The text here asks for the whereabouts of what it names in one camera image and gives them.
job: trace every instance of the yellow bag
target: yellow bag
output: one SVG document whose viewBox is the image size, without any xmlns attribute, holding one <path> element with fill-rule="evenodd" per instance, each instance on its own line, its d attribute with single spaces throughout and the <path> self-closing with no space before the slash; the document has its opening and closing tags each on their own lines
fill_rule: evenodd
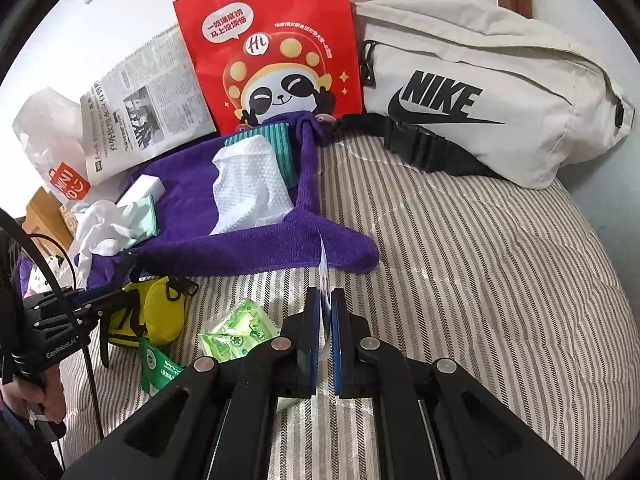
<svg viewBox="0 0 640 480">
<path fill-rule="evenodd" d="M 136 290 L 140 306 L 113 312 L 109 320 L 109 343 L 138 347 L 144 337 L 155 346 L 169 344 L 184 327 L 184 294 L 170 286 L 169 277 L 129 283 L 124 291 Z"/>
</svg>

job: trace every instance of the newspaper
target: newspaper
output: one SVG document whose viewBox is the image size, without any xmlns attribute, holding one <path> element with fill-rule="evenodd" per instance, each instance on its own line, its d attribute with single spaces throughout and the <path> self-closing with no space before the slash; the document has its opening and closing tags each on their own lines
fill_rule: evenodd
<svg viewBox="0 0 640 480">
<path fill-rule="evenodd" d="M 177 25 L 97 81 L 80 104 L 92 186 L 215 131 Z"/>
</svg>

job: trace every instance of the metal rivet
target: metal rivet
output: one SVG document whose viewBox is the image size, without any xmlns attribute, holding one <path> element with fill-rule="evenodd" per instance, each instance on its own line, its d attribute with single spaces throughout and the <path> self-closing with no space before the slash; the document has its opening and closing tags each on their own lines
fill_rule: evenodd
<svg viewBox="0 0 640 480">
<path fill-rule="evenodd" d="M 360 346 L 365 350 L 377 350 L 380 348 L 380 340 L 375 337 L 363 337 L 360 340 Z"/>
<path fill-rule="evenodd" d="M 288 337 L 277 337 L 271 341 L 271 348 L 274 350 L 289 350 L 289 348 L 291 348 L 291 339 Z"/>
<path fill-rule="evenodd" d="M 213 370 L 213 367 L 216 365 L 216 362 L 208 356 L 198 357 L 196 362 L 194 362 L 193 367 L 197 372 L 209 372 Z"/>
<path fill-rule="evenodd" d="M 436 364 L 438 370 L 440 370 L 443 374 L 452 374 L 458 369 L 458 365 L 455 361 L 451 359 L 440 359 Z"/>
</svg>

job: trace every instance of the striped bedding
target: striped bedding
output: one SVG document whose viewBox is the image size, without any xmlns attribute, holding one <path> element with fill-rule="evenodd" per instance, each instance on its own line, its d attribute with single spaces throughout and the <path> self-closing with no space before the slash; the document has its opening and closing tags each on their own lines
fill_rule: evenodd
<svg viewBox="0 0 640 480">
<path fill-rule="evenodd" d="M 640 343 L 604 248 L 559 182 L 544 191 L 481 177 L 423 174 L 380 139 L 352 135 L 321 151 L 325 216 L 372 237 L 380 264 L 357 276 L 330 270 L 375 336 L 407 356 L 454 358 L 588 480 L 615 467 L 640 429 Z M 280 324 L 303 305 L 316 269 L 199 279 L 188 322 L 167 353 L 199 355 L 198 332 L 242 298 Z M 135 352 L 92 355 L 111 431 L 147 400 Z M 318 395 L 275 422 L 271 479 L 379 478 L 369 400 L 332 395 L 330 362 Z M 69 464 L 97 441 L 80 354 L 62 366 Z"/>
</svg>

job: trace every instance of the green plastic package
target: green plastic package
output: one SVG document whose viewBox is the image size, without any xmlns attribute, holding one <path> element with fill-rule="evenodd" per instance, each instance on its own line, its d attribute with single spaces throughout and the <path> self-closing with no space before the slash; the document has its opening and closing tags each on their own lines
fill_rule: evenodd
<svg viewBox="0 0 640 480">
<path fill-rule="evenodd" d="M 199 335 L 205 355 L 223 363 L 244 357 L 254 346 L 280 335 L 263 309 L 242 300 L 210 333 Z"/>
<path fill-rule="evenodd" d="M 171 361 L 143 337 L 140 338 L 138 355 L 142 364 L 142 390 L 149 395 L 158 393 L 182 371 L 181 366 Z"/>
</svg>

